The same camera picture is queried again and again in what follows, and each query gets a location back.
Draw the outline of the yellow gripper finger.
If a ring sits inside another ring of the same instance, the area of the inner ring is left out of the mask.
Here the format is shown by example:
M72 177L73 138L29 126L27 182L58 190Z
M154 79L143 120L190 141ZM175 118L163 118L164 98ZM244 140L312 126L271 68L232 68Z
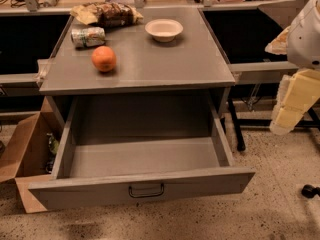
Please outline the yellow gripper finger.
M292 131L303 115L320 99L320 71L301 69L280 81L269 129L276 135Z
M267 53L275 55L286 55L287 54L287 36L290 27L286 27L275 39L265 47Z

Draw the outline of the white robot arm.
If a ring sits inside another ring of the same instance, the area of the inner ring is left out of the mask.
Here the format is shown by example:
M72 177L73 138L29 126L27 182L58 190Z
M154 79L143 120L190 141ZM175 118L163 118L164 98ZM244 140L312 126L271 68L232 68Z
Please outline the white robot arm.
M282 77L272 111L269 129L284 135L320 99L320 1L309 0L265 51L286 55L298 67L293 76Z

